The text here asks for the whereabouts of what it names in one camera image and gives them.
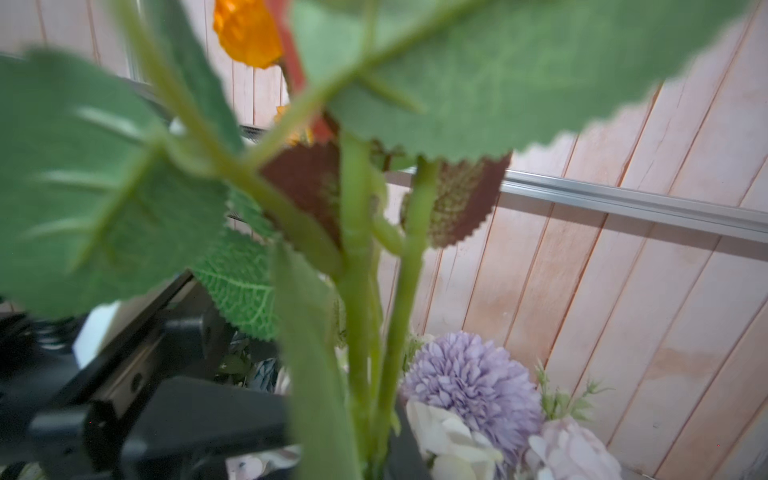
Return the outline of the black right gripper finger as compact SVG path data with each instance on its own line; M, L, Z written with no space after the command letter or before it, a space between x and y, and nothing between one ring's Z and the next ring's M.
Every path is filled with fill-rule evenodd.
M417 440L407 419L405 407L397 403L395 412L400 421L400 433L392 432L386 461L387 480L431 480L422 459Z

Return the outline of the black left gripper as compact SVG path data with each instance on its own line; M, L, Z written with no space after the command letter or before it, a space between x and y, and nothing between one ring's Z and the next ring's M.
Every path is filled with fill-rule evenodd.
M233 328L189 273L123 307L86 365L86 318L1 309L1 475L225 479L229 461L288 443L285 401L220 384Z

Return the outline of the purple white flower bouquet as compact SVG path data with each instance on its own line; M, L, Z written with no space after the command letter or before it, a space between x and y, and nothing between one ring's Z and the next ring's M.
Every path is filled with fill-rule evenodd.
M476 334L412 337L400 394L434 479L619 479L622 468L584 423L596 381L551 388Z

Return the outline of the peach pink rose stem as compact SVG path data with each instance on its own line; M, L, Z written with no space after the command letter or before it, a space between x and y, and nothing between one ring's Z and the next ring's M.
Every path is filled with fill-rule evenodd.
M268 299L302 479L383 473L442 163L506 159L637 101L743 1L266 1L291 101L247 145L182 6L111 8L182 137L129 84L31 48L1 61L1 292L59 320L200 260L227 194L278 236ZM334 242L259 170L340 152Z

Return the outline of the yellow orange poppy stem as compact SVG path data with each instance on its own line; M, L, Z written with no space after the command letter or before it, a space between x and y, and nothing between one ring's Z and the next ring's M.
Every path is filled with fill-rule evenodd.
M213 31L234 68L234 106L242 124L268 128L290 101L276 23L263 1L217 1Z

